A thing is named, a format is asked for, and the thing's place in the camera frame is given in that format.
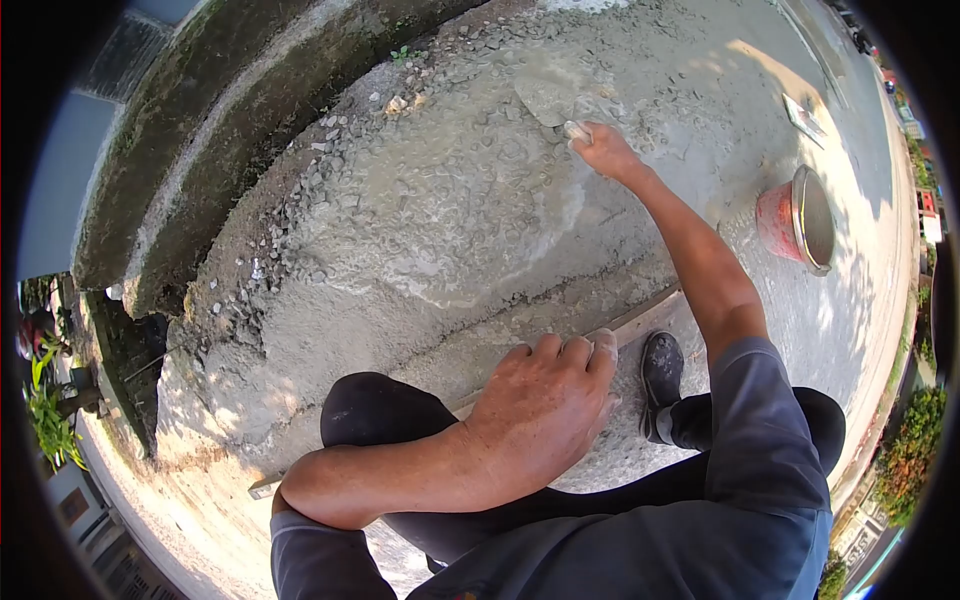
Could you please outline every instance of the gray shirt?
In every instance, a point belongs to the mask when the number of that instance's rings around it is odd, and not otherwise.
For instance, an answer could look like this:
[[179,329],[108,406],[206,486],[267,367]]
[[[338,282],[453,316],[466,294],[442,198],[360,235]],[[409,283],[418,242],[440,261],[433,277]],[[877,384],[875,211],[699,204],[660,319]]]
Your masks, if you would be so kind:
[[[710,370],[705,500],[553,518],[488,540],[408,598],[813,598],[827,560],[827,480],[777,350],[748,338]],[[396,598],[362,531],[271,521],[280,600]]]

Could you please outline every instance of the fingers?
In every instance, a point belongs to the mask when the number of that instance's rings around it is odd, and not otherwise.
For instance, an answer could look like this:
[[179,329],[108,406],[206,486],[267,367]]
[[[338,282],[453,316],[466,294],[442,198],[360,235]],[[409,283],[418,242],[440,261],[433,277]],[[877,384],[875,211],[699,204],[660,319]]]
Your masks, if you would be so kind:
[[593,342],[593,354],[587,363],[587,372],[596,373],[602,380],[610,381],[616,372],[616,360],[619,348],[616,336],[605,327],[590,334]]
[[527,356],[530,356],[532,353],[533,353],[533,350],[530,348],[528,344],[520,344],[519,346],[512,348],[509,352],[507,352],[507,354],[503,357],[503,359],[500,360],[500,364],[502,365],[512,360],[519,360],[521,358],[526,358]]
[[566,142],[566,146],[567,148],[569,148],[570,150],[572,150],[573,152],[577,153],[580,156],[583,156],[584,150],[590,147],[590,145],[587,144],[587,142],[580,139],[579,137],[574,137],[570,141]]
[[594,143],[596,143],[598,139],[606,139],[610,136],[611,132],[616,131],[609,125],[596,123],[594,121],[580,121],[579,123],[590,135],[593,136]]
[[584,369],[593,354],[593,344],[581,335],[574,336],[566,341],[564,349],[561,350],[560,359],[566,364]]
[[551,359],[557,358],[557,355],[560,354],[560,348],[563,345],[563,340],[561,340],[560,336],[556,333],[544,333],[537,342],[537,347],[534,349],[534,356]]

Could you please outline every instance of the black pants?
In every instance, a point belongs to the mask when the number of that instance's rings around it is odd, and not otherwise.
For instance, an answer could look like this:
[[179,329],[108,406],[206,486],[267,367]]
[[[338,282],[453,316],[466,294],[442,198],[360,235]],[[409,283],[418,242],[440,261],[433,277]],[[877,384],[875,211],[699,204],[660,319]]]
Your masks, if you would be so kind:
[[[843,411],[830,397],[794,388],[824,472],[840,458],[845,435]],[[471,548],[517,527],[557,516],[616,515],[638,506],[662,506],[703,499],[712,441],[710,395],[690,396],[671,410],[674,440],[703,453],[637,481],[595,493],[539,492],[480,513],[394,513],[384,515],[397,533],[430,557],[452,563]],[[337,381],[321,414],[324,446],[411,442],[457,421],[440,400],[376,372]]]

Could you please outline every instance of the bucket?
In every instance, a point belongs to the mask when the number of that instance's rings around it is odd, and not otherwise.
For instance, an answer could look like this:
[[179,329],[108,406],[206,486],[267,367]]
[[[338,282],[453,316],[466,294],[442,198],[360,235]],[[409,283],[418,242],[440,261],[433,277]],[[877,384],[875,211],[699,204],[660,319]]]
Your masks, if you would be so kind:
[[833,213],[823,183],[805,164],[792,181],[757,199],[756,230],[771,253],[802,262],[816,276],[829,273],[836,245]]

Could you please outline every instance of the right hand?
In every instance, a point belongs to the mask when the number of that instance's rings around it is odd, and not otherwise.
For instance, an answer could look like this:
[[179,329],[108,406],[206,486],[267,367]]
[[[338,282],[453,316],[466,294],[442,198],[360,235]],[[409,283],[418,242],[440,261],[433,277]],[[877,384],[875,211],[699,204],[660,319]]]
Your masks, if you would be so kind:
[[608,329],[591,337],[563,344],[551,333],[535,348],[514,348],[464,421],[470,454],[491,477],[483,492],[496,502],[541,490],[572,467],[620,403],[610,394],[616,337]]
[[623,183],[632,173],[650,168],[615,128],[592,121],[581,121],[580,126],[592,134],[593,143],[574,138],[567,145],[600,175]]

